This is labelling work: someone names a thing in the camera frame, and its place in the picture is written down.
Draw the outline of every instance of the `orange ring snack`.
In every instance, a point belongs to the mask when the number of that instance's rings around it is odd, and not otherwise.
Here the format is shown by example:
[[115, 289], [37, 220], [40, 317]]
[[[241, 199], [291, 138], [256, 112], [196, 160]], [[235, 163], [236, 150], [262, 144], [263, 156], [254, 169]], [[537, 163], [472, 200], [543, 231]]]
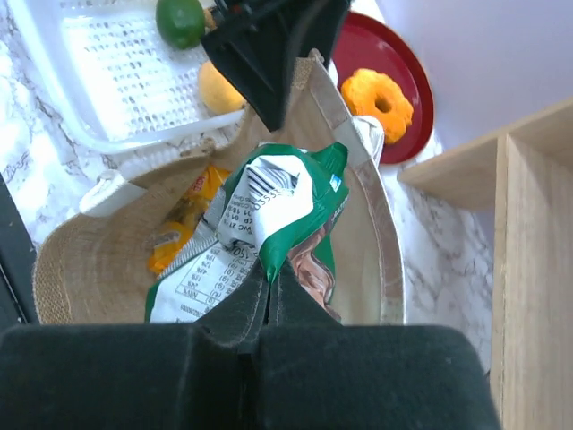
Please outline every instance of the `orange ring snack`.
[[387, 74], [358, 69], [344, 81], [340, 92], [352, 115], [374, 116], [380, 121], [385, 143], [396, 143], [412, 125], [414, 108]]

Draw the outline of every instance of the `orange snack package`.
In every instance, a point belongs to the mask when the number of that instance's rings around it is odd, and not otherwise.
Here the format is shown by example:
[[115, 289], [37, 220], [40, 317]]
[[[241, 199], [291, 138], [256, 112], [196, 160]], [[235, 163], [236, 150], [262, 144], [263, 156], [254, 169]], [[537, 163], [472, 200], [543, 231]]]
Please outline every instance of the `orange snack package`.
[[159, 275], [175, 259], [228, 176], [226, 170], [209, 166], [185, 192], [153, 237], [153, 255], [148, 260], [150, 271]]

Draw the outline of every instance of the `wooden shelf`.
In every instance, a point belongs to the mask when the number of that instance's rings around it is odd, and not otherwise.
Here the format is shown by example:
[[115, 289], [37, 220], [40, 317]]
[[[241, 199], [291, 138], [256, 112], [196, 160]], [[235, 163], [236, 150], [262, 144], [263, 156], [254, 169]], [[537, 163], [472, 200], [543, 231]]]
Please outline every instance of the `wooden shelf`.
[[573, 99], [405, 170], [495, 207], [492, 393], [505, 430], [573, 428]]

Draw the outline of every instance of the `green snack package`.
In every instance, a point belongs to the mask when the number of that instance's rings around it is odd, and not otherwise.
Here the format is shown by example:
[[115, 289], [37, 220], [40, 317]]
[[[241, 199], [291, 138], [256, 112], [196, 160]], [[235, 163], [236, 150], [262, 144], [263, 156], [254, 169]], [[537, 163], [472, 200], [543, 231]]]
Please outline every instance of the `green snack package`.
[[287, 258], [330, 314], [335, 264], [329, 233], [344, 209], [347, 148], [263, 144], [233, 172], [191, 241], [148, 295], [146, 320], [192, 322], [233, 292], [256, 258], [272, 283]]

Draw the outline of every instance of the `lemon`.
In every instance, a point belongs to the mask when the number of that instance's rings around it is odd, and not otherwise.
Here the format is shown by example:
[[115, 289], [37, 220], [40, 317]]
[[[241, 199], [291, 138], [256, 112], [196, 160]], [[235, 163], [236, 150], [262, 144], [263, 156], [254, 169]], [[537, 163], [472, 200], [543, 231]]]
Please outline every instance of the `lemon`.
[[243, 108], [244, 99], [241, 93], [225, 79], [211, 61], [199, 69], [198, 82], [199, 95], [214, 114], [228, 114]]
[[196, 47], [205, 34], [205, 14], [199, 0], [158, 0], [155, 21], [161, 38], [177, 49]]

